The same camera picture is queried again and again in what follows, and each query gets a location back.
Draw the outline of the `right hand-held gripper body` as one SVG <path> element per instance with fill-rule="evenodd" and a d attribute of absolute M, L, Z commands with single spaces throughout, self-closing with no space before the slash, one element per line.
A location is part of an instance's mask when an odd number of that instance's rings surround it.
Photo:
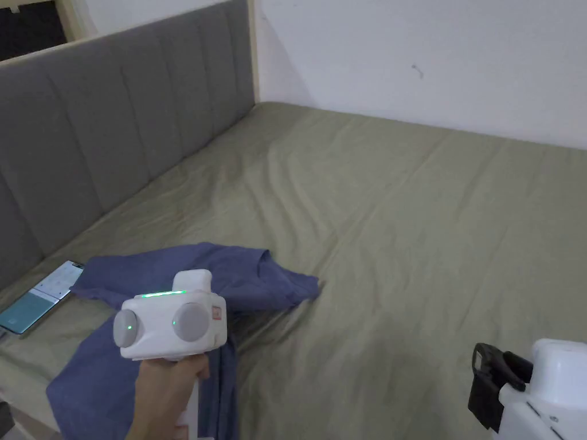
<path fill-rule="evenodd" d="M 473 383 L 468 409 L 493 439 L 586 438 L 586 344 L 540 339 L 525 391 Z"/>

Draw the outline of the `person's left hand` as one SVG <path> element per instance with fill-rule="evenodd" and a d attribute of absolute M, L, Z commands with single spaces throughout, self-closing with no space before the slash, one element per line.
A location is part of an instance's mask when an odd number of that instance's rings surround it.
<path fill-rule="evenodd" d="M 134 416 L 125 439 L 173 439 L 197 380 L 209 377 L 209 359 L 144 360 L 134 386 Z"/>

